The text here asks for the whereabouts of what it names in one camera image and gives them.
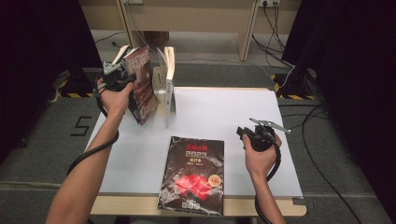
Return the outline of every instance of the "forearm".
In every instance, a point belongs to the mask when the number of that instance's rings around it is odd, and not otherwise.
[[[252,177],[260,209],[272,223],[286,223],[286,220],[283,218],[282,213],[276,204],[276,200],[268,186],[268,182],[264,178],[265,177]]]
[[[117,134],[122,115],[108,116],[87,150],[99,147]],[[79,163],[58,190],[47,223],[86,223],[102,185],[111,146]]]

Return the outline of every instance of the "book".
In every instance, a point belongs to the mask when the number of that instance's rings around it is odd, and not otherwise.
[[[157,96],[152,86],[153,69],[149,58],[149,46],[131,49],[120,61],[128,76],[135,76],[133,100],[130,110],[136,121],[143,125],[156,112]]]
[[[172,136],[158,208],[223,216],[224,141]]]
[[[159,76],[154,80],[159,86],[160,98],[163,102],[163,110],[165,116],[165,128],[169,128],[171,116],[176,114],[176,100],[174,94],[173,76],[175,74],[175,49],[173,47],[165,47],[162,53],[158,50],[158,58],[160,67],[158,67]]]

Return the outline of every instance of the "brown object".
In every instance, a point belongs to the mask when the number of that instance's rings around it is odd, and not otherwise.
[[[145,40],[150,44],[161,46],[169,40],[169,32],[167,31],[145,31]]]

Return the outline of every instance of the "person's left hand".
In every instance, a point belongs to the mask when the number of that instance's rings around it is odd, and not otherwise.
[[[97,85],[100,86],[103,79],[100,78]],[[132,82],[128,83],[122,91],[111,91],[102,88],[98,91],[100,100],[107,111],[107,115],[123,115],[129,104],[129,94],[134,89]]]

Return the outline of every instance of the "person's left arm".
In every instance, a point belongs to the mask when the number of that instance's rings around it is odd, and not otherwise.
[[[120,92],[102,92],[107,118],[87,151],[109,142],[117,134],[132,89],[133,84],[128,84]],[[110,149],[111,146],[92,154],[70,172],[52,201],[46,223],[87,223],[102,185]]]

